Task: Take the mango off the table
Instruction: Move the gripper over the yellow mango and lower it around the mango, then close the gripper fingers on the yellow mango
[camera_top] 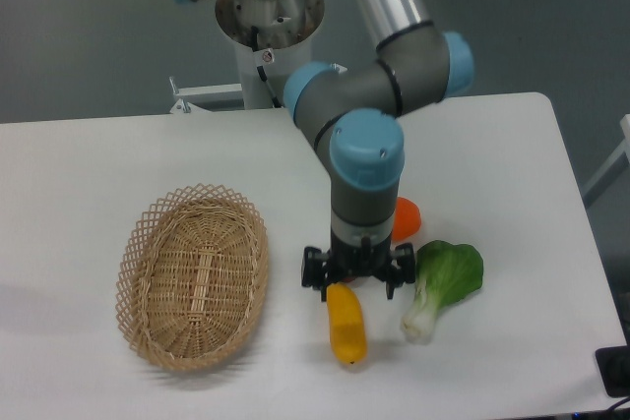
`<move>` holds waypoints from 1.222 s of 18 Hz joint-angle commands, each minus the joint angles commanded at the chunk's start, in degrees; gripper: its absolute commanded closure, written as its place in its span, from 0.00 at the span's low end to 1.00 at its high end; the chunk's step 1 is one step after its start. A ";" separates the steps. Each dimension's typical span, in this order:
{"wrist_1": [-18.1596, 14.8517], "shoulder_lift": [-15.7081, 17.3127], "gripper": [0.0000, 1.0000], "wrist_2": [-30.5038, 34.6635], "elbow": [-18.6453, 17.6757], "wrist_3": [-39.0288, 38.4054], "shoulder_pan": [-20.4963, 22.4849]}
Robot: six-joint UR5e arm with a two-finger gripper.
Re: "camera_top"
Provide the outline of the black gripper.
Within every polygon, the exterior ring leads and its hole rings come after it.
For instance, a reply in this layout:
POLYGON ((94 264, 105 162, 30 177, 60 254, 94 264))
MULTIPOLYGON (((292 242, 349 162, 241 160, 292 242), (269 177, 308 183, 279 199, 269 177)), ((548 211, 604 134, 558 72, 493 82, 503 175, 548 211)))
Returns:
POLYGON ((331 236, 327 252, 304 248, 301 265, 301 286, 320 293, 327 300, 328 287, 334 282, 354 277, 375 277, 386 284, 386 297, 392 300, 395 290, 404 284, 415 284, 415 252, 412 243, 403 243, 390 250, 391 238, 373 244, 367 237, 358 246, 331 236))

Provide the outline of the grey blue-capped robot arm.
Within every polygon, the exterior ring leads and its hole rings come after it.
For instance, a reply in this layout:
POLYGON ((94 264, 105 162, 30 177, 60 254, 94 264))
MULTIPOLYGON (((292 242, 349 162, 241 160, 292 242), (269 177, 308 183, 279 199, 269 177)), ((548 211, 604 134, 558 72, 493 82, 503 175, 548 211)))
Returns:
POLYGON ((388 292, 414 282, 411 244, 392 243, 399 118, 465 90, 474 75, 467 42, 438 30, 422 0, 357 2, 376 60, 343 71, 299 53, 321 26, 323 0, 216 0, 218 24, 247 55, 244 104, 285 109, 330 176, 331 245, 306 248, 301 271, 302 285, 320 292, 356 277, 388 292))

